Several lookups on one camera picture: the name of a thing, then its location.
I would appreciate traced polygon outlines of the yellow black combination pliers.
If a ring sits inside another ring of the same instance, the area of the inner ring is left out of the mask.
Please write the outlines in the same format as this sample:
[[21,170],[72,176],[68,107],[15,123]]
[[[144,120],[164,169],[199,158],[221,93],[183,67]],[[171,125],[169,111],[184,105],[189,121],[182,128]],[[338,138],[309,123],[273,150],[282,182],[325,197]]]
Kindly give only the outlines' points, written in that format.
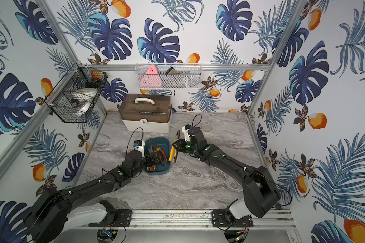
[[175,163],[176,161],[176,148],[175,148],[175,143],[180,139],[180,130],[177,131],[176,133],[176,137],[174,139],[174,141],[172,142],[172,145],[171,145],[171,151],[170,151],[170,156],[169,156],[169,159],[168,161],[170,163]]

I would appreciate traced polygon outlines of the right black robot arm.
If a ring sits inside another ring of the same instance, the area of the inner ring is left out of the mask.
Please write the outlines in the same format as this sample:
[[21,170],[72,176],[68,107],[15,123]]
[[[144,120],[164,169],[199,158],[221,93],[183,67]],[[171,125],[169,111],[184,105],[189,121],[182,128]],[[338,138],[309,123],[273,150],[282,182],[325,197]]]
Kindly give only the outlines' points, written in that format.
[[199,127],[185,125],[176,133],[173,143],[177,153],[186,153],[208,166],[217,168],[242,186],[243,197],[228,206],[228,213],[234,219],[254,215],[263,218],[276,205],[282,207],[292,203],[280,204],[280,189],[290,193],[275,183],[267,168],[246,165],[226,154],[218,146],[209,144]]

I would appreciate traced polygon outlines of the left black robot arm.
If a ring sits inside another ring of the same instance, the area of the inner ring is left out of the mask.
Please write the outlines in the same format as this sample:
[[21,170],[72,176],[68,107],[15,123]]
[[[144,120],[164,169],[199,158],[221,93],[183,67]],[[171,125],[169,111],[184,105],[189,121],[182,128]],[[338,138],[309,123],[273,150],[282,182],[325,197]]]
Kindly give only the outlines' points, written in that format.
[[46,189],[24,219],[32,243],[49,243],[62,232],[80,225],[100,222],[112,207],[106,203],[84,207],[106,193],[114,192],[131,182],[144,168],[146,159],[140,151],[128,153],[124,162],[99,178],[75,187]]

